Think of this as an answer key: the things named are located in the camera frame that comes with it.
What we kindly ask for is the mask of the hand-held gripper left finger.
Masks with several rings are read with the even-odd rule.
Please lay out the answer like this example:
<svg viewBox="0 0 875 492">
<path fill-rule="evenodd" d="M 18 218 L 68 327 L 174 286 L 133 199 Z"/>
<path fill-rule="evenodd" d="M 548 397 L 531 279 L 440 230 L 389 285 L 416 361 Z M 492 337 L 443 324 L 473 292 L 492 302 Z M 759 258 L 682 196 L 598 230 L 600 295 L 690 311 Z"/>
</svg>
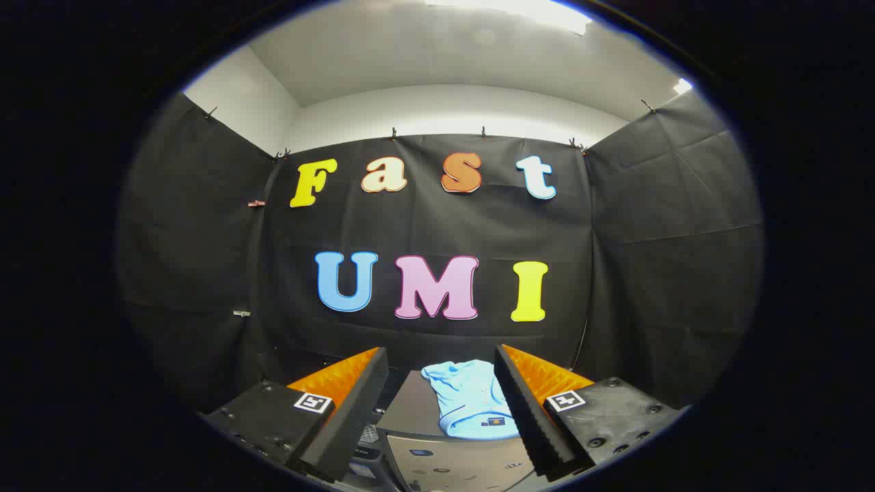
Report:
<svg viewBox="0 0 875 492">
<path fill-rule="evenodd" d="M 293 383 L 263 380 L 204 420 L 275 466 L 337 482 L 346 474 L 389 369 L 388 350 L 379 346 Z"/>
</svg>

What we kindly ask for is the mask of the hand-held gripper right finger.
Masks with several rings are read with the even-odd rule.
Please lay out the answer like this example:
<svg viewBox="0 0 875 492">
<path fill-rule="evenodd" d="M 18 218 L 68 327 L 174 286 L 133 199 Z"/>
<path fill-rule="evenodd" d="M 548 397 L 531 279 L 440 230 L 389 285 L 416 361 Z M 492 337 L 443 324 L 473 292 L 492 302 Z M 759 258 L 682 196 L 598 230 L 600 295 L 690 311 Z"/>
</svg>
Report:
<svg viewBox="0 0 875 492">
<path fill-rule="evenodd" d="M 682 416 L 619 377 L 594 382 L 507 344 L 495 348 L 494 373 L 535 473 L 544 478 L 606 466 Z"/>
</svg>

